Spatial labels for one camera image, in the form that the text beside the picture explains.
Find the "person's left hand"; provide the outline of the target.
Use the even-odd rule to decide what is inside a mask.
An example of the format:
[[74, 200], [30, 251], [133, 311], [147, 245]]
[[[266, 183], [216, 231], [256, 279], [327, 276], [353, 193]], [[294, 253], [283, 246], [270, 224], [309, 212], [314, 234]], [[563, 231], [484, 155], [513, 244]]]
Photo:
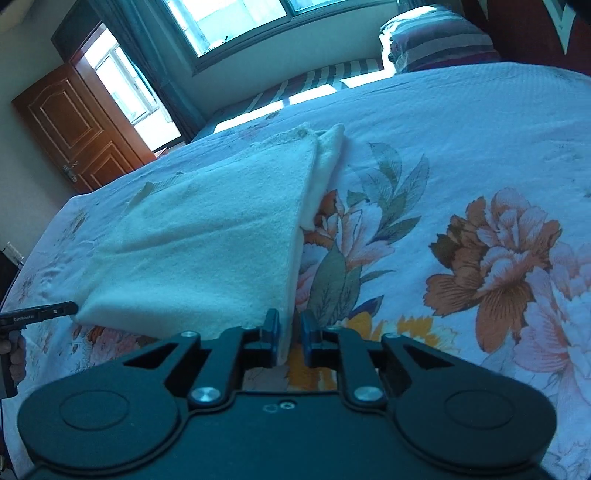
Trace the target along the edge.
[[21, 331], [13, 331], [8, 338], [1, 340], [0, 354], [9, 360], [11, 378], [18, 386], [26, 377], [26, 340]]

